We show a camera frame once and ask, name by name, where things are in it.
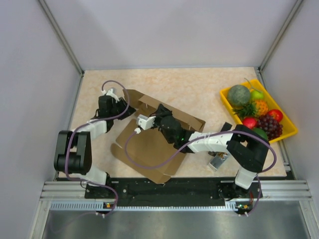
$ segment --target metal floor panel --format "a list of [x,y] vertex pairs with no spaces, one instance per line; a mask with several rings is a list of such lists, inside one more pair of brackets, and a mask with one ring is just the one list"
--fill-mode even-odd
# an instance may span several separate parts
[[[50,211],[54,230],[83,212]],[[233,212],[114,212],[85,215],[43,239],[310,239],[299,202],[260,202],[248,218]]]

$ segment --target white clamp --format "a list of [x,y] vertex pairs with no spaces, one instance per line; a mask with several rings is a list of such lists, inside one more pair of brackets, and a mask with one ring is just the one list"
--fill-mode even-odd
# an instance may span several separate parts
[[115,95],[116,93],[116,89],[114,87],[112,87],[111,89],[109,89],[107,92],[105,90],[102,90],[102,94],[106,95],[106,96],[111,96],[113,99],[115,99],[116,102],[120,101],[118,96]]
[[140,129],[139,127],[137,127],[137,128],[134,130],[134,132],[135,132],[136,134],[139,134],[139,133],[142,132],[142,131],[141,131],[141,129]]
[[152,126],[154,125],[155,118],[156,116],[146,117],[144,115],[139,115],[136,121],[139,127],[146,130],[152,128]]

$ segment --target open cardboard box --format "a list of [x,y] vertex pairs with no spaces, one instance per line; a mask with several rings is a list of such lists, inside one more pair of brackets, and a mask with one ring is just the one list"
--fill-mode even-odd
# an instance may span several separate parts
[[[137,116],[141,114],[149,116],[156,111],[159,104],[163,104],[172,111],[173,116],[181,123],[183,128],[199,132],[202,132],[204,129],[205,121],[202,119],[191,116],[136,90],[128,90],[128,93],[130,96],[130,106],[137,109]],[[186,154],[177,154],[172,161],[157,169],[144,169],[134,165],[127,159],[124,152],[124,145],[136,127],[136,120],[131,120],[116,139],[117,144],[113,143],[111,145],[112,154],[153,182],[157,184],[167,182],[177,172]],[[177,149],[175,149],[172,144],[168,144],[162,133],[157,129],[142,130],[142,132],[135,135],[128,144],[128,154],[132,160],[145,166],[159,165],[169,159],[176,151]]]

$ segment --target table surface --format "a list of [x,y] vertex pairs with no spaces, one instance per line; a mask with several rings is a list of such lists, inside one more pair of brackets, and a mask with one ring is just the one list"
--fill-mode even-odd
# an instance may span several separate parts
[[[95,114],[101,85],[106,80],[116,80],[127,89],[136,89],[190,115],[206,121],[204,132],[217,132],[225,122],[235,125],[229,112],[223,106],[219,91],[223,88],[256,78],[253,67],[239,68],[165,68],[165,69],[125,69],[86,71],[79,92],[72,128],[87,122]],[[113,83],[105,89],[116,87],[117,94],[123,96],[122,89]],[[110,146],[132,118],[115,120],[110,132],[92,142],[93,163],[111,177],[143,177],[110,151]],[[273,169],[261,176],[286,176],[282,156],[277,143],[271,144],[278,161]],[[187,154],[174,177],[225,177],[236,176],[239,164],[229,157],[214,171],[209,168],[211,156],[207,152]],[[268,153],[265,168],[273,161]]]

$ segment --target cable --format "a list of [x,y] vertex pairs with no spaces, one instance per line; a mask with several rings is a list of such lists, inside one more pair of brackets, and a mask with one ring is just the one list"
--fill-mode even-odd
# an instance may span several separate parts
[[[104,121],[104,120],[115,120],[115,119],[121,117],[123,114],[125,114],[125,112],[129,109],[129,106],[130,106],[130,96],[129,96],[129,93],[128,93],[127,89],[126,89],[120,82],[113,81],[113,80],[105,81],[105,82],[103,83],[103,85],[102,85],[102,91],[104,91],[104,85],[105,85],[106,83],[109,83],[109,82],[114,82],[114,83],[120,85],[120,86],[123,88],[123,90],[124,90],[124,92],[125,92],[125,94],[126,94],[126,96],[127,96],[127,98],[128,98],[128,102],[127,102],[126,108],[125,108],[125,110],[124,110],[122,113],[120,113],[120,114],[117,115],[117,116],[113,116],[113,117],[109,117],[109,118],[103,118],[103,119],[95,119],[95,120],[90,121],[90,123],[95,123],[95,122]],[[106,216],[107,216],[107,215],[111,214],[112,211],[114,211],[114,209],[115,209],[115,207],[116,207],[116,204],[117,204],[117,202],[118,202],[118,200],[119,200],[119,195],[117,194],[117,192],[116,192],[112,187],[107,186],[107,185],[98,184],[98,183],[91,182],[91,181],[87,181],[87,180],[84,180],[84,179],[81,179],[81,178],[71,178],[70,175],[69,175],[69,171],[68,171],[68,163],[69,163],[70,149],[71,149],[71,145],[72,145],[72,141],[73,141],[73,139],[74,139],[74,136],[75,136],[76,132],[77,132],[79,129],[81,129],[81,128],[87,126],[87,125],[89,125],[89,123],[85,123],[85,124],[83,124],[83,125],[78,126],[75,130],[73,130],[73,132],[72,132],[72,134],[71,134],[71,136],[70,136],[69,144],[68,144],[68,146],[67,146],[66,155],[65,155],[64,173],[65,173],[65,175],[66,175],[66,178],[67,178],[68,180],[70,180],[70,181],[80,181],[80,182],[84,181],[84,182],[90,183],[91,185],[95,185],[95,186],[99,186],[99,187],[103,187],[103,188],[107,188],[107,189],[111,190],[111,191],[115,194],[115,202],[114,202],[114,204],[113,204],[111,210],[106,214]],[[74,222],[75,220],[77,220],[78,218],[80,218],[80,217],[82,217],[82,216],[84,216],[84,215],[88,215],[88,214],[96,214],[96,213],[95,213],[95,212],[85,212],[85,213],[79,215],[78,217],[74,218],[73,220],[69,221],[66,225],[64,225],[62,228],[60,228],[59,230],[56,230],[56,231],[53,230],[52,225],[51,225],[51,223],[50,223],[50,229],[52,230],[53,233],[57,234],[57,233],[61,232],[63,229],[65,229],[66,227],[68,227],[71,223],[73,223],[73,222]]]
[[80,181],[80,186],[86,190],[86,188],[83,187],[82,183],[83,183],[83,181]]
[[221,188],[218,190],[218,195],[219,195],[219,197],[220,197],[222,200],[224,200],[224,201],[226,201],[226,202],[229,202],[230,200],[233,200],[233,199],[234,199],[233,197],[230,197],[229,199],[225,199],[225,197],[224,197],[224,195],[223,195],[223,191],[221,190]]
[[260,200],[260,197],[261,197],[261,182],[260,182],[260,179],[259,179],[258,176],[256,176],[256,179],[258,181],[258,186],[259,186],[259,192],[258,192],[257,200],[256,200],[255,205],[253,206],[253,208],[247,213],[246,216],[251,215],[253,213],[253,211],[256,210],[256,207],[257,207],[257,205],[259,203],[259,200]]
[[[277,156],[276,156],[276,153],[274,151],[273,148],[271,148],[271,146],[269,144],[267,144],[265,141],[263,141],[262,139],[260,139],[259,137],[256,137],[250,133],[246,133],[246,132],[241,132],[241,131],[237,131],[237,130],[234,130],[234,131],[222,131],[222,132],[218,132],[218,133],[212,133],[212,134],[209,134],[209,135],[206,135],[206,136],[201,136],[201,137],[198,137],[198,138],[195,138],[189,142],[187,142],[186,144],[184,144],[181,148],[179,148],[168,160],[166,160],[165,162],[159,164],[159,165],[156,165],[156,166],[143,166],[143,165],[140,165],[136,162],[134,162],[131,157],[129,156],[128,154],[128,151],[127,151],[127,146],[128,146],[128,143],[129,141],[131,140],[131,138],[137,134],[135,131],[130,135],[130,137],[127,139],[127,141],[125,142],[125,146],[124,146],[124,149],[125,149],[125,154],[128,158],[128,160],[133,163],[134,165],[138,166],[138,167],[141,167],[141,168],[145,168],[145,169],[155,169],[155,168],[160,168],[162,166],[164,166],[165,164],[167,164],[168,162],[170,162],[181,150],[183,150],[183,148],[187,147],[189,144],[195,142],[195,141],[198,141],[200,139],[204,139],[204,138],[207,138],[207,137],[214,137],[214,136],[218,136],[218,135],[223,135],[223,134],[230,134],[230,133],[236,133],[236,134],[241,134],[241,135],[246,135],[246,136],[249,136],[251,138],[253,138],[254,140],[257,140],[259,141],[260,143],[264,144],[265,146],[267,146],[269,148],[269,150],[272,152],[273,156],[274,156],[274,161],[273,163],[266,169],[264,169],[263,171],[261,171],[262,173],[264,172],[267,172],[268,170],[272,169],[276,162],[277,162]],[[258,176],[256,176],[257,180],[258,180],[258,183],[259,183],[259,193],[258,193],[258,196],[257,196],[257,201],[254,205],[254,207],[252,208],[252,210],[250,212],[248,212],[246,214],[246,216],[249,216],[251,215],[251,213],[255,210],[256,206],[258,205],[258,202],[259,202],[259,199],[261,197],[261,182],[260,182],[260,179]]]
[[254,195],[253,195],[253,192],[252,192],[252,191],[250,191],[249,196],[250,196],[249,204],[250,204],[250,205],[253,205],[253,202],[254,202]]

